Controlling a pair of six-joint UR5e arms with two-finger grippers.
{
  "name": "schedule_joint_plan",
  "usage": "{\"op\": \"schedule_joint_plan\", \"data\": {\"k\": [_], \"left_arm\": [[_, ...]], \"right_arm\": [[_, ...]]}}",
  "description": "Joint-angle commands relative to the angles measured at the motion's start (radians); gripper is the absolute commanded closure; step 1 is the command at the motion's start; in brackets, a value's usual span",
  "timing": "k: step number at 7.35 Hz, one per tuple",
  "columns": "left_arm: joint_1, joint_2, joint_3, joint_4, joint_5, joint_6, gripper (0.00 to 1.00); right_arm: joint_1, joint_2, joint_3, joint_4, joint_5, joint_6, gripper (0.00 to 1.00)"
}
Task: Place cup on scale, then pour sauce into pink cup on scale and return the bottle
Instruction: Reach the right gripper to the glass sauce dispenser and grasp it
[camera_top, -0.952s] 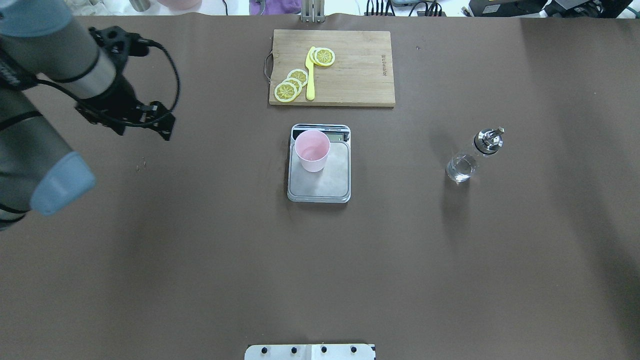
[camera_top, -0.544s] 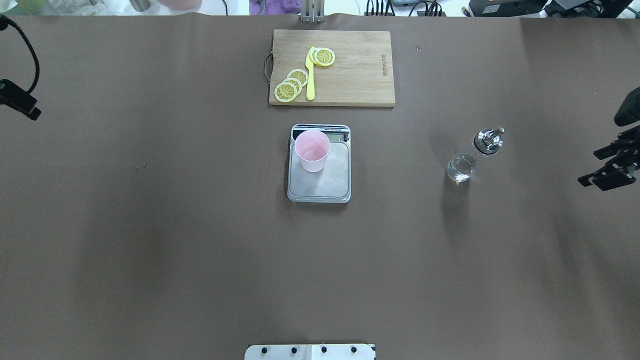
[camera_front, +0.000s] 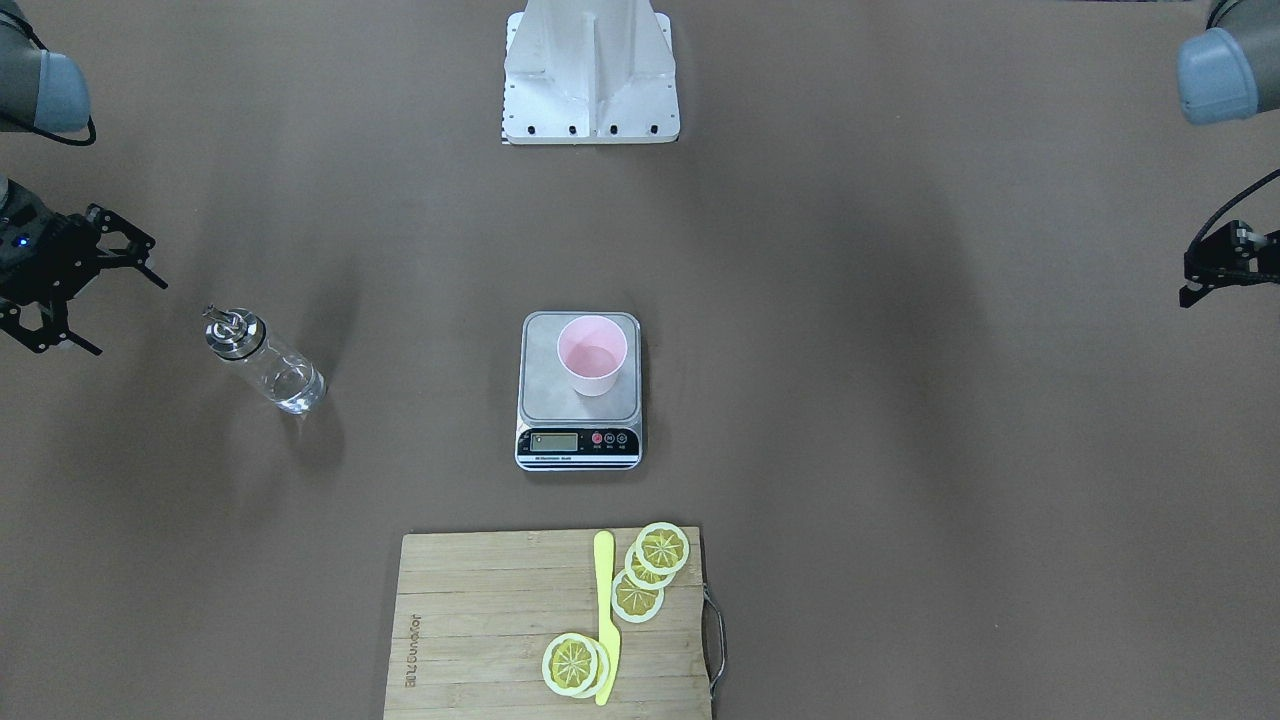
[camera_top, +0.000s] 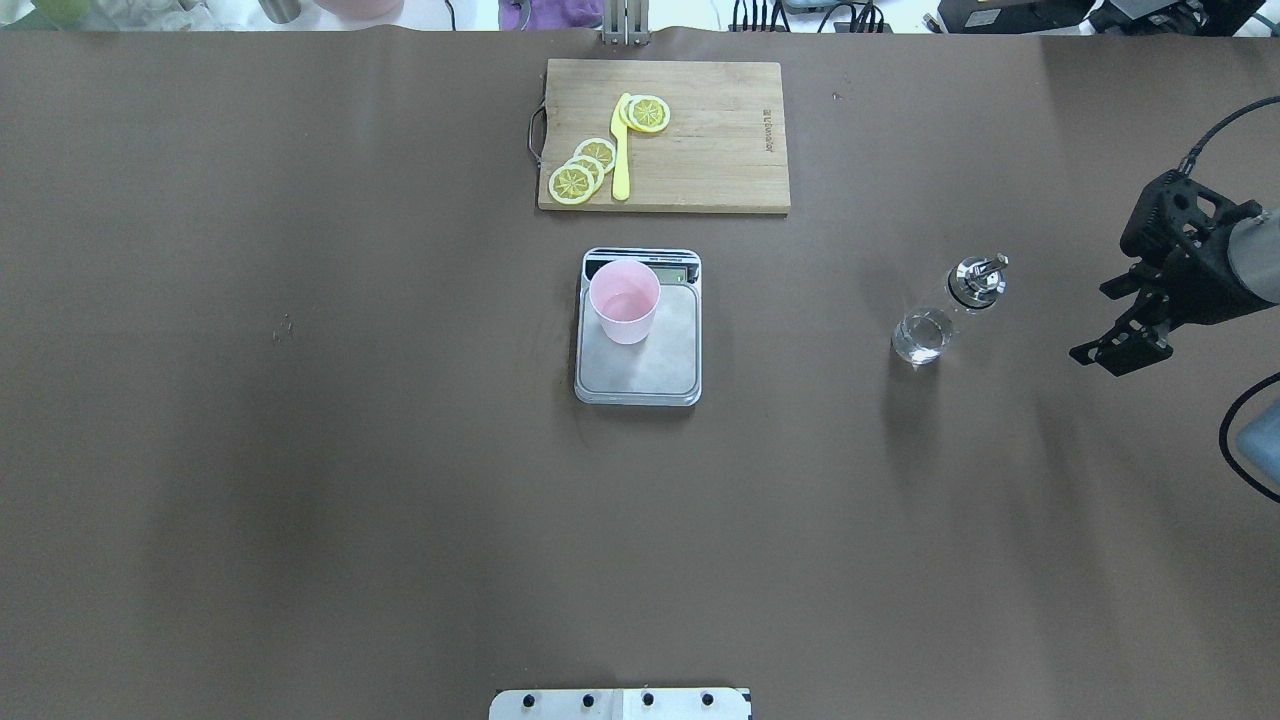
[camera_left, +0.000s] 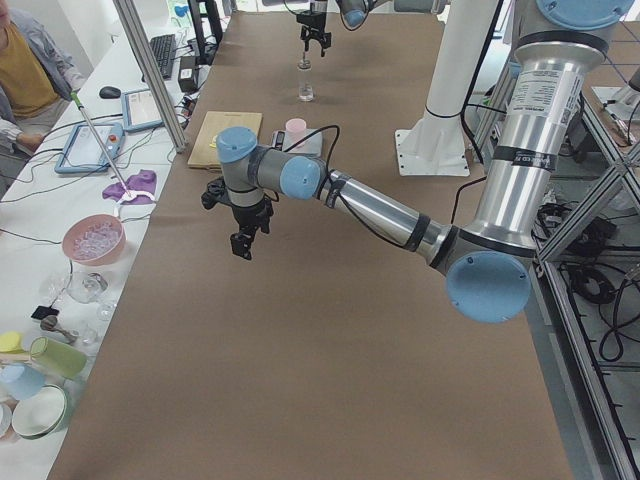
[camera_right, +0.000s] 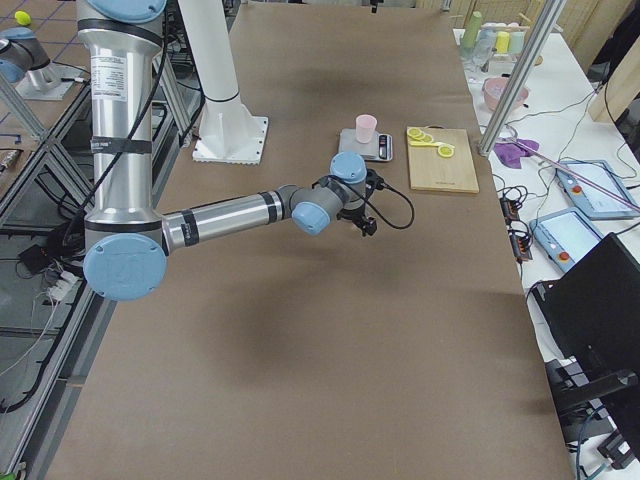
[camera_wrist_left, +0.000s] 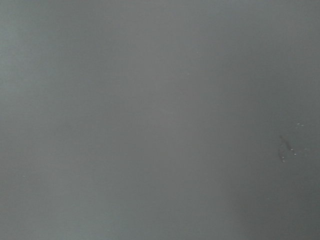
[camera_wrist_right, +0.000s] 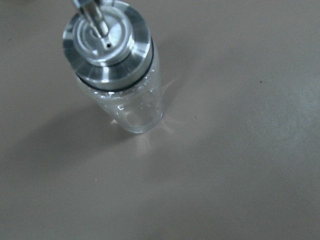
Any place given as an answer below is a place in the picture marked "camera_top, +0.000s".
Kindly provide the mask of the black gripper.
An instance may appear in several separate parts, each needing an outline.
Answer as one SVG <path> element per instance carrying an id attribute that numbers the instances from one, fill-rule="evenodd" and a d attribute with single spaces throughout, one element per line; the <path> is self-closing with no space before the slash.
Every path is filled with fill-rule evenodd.
<path id="1" fill-rule="evenodd" d="M 1262 310 L 1262 297 L 1228 258 L 1235 228 L 1262 211 L 1254 200 L 1234 202 L 1179 170 L 1152 179 L 1119 241 L 1134 264 L 1100 287 L 1111 300 L 1133 296 L 1134 302 L 1100 338 L 1070 348 L 1069 357 L 1120 377 L 1169 360 L 1170 327 L 1213 325 Z"/>

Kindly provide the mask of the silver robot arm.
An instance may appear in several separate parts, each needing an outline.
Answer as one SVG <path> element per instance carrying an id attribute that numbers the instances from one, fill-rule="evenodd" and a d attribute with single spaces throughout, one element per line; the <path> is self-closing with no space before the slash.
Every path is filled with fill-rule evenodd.
<path id="1" fill-rule="evenodd" d="M 1100 338 L 1069 350 L 1083 366 L 1125 375 L 1170 359 L 1169 336 L 1184 325 L 1277 306 L 1277 213 L 1231 201 L 1184 170 L 1167 170 L 1140 191 L 1119 246 L 1134 263 L 1100 292 L 1134 300 Z"/>

